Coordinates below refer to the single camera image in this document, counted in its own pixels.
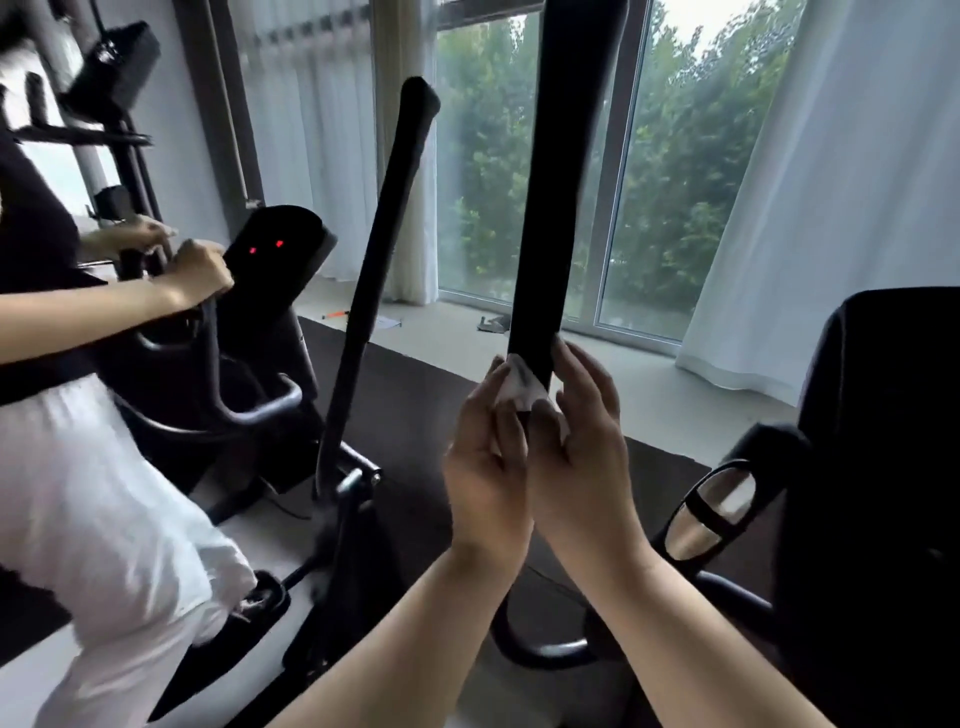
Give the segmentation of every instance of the tree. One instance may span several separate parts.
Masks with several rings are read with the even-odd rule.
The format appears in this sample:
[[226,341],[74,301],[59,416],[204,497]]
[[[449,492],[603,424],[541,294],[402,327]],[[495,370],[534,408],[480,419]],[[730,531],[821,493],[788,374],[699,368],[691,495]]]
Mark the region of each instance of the tree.
[[[607,276],[605,303],[621,303],[611,323],[644,329],[651,311],[665,311],[679,314],[685,328],[803,7],[804,0],[756,0],[698,51],[700,31],[682,42],[656,0]],[[439,38],[443,287],[503,300],[513,295],[539,36],[539,16],[531,14],[525,22],[482,23]],[[584,284],[608,112],[609,95],[578,218],[571,300]]]

